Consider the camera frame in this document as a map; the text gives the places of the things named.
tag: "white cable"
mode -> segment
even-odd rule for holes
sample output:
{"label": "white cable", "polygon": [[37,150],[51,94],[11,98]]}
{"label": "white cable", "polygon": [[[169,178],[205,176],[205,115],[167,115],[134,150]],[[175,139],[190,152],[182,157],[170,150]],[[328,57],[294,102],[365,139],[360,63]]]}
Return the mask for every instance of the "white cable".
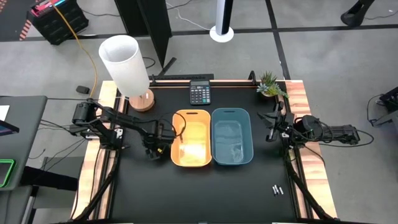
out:
{"label": "white cable", "polygon": [[182,20],[184,20],[184,21],[187,21],[187,22],[190,22],[190,23],[192,23],[193,25],[196,25],[196,26],[198,26],[198,27],[200,27],[200,28],[202,28],[202,29],[204,29],[204,30],[211,30],[211,29],[204,28],[203,26],[201,26],[201,25],[199,25],[199,24],[194,23],[194,22],[192,22],[192,21],[189,20],[189,19],[186,19],[186,18],[181,17],[180,10],[179,10],[177,7],[175,7],[174,9],[176,9],[176,10],[178,11],[178,17],[179,17],[180,19],[182,19]]}

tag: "computer screen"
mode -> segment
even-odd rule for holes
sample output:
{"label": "computer screen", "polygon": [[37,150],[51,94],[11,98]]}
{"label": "computer screen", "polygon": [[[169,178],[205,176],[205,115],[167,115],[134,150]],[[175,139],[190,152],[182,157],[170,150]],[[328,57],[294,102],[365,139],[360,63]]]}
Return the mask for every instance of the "computer screen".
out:
{"label": "computer screen", "polygon": [[0,120],[0,136],[5,136],[7,134],[14,134],[18,133],[19,128],[15,127],[14,125],[11,125],[5,121]]}

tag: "potted succulent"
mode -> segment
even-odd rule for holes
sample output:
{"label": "potted succulent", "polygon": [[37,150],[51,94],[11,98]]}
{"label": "potted succulent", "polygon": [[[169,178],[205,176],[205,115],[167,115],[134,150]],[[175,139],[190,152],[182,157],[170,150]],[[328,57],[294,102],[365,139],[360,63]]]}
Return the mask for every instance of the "potted succulent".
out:
{"label": "potted succulent", "polygon": [[279,85],[276,83],[276,76],[272,75],[272,72],[265,72],[265,74],[263,74],[261,77],[260,85],[257,87],[257,92],[266,97],[272,97],[276,95],[282,95],[286,98],[289,97],[287,93],[280,89]]}

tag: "plastic bin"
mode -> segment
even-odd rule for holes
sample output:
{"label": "plastic bin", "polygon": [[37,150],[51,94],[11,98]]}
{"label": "plastic bin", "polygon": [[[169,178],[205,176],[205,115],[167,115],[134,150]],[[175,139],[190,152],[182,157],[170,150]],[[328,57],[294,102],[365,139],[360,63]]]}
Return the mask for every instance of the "plastic bin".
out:
{"label": "plastic bin", "polygon": [[242,165],[253,159],[249,113],[241,108],[219,108],[211,114],[214,160],[221,165]]}
{"label": "plastic bin", "polygon": [[177,137],[171,150],[174,164],[182,167],[201,167],[211,161],[210,114],[205,110],[179,110],[173,115],[173,126],[177,134],[185,126],[181,137]]}

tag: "wooden base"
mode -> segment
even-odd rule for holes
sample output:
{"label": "wooden base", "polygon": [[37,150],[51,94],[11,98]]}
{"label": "wooden base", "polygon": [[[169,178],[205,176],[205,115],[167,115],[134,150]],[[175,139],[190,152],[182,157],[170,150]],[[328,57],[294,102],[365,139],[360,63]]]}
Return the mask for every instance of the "wooden base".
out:
{"label": "wooden base", "polygon": [[129,102],[131,107],[133,107],[136,111],[147,111],[155,104],[154,92],[152,92],[152,90],[147,90],[141,96],[130,97]]}

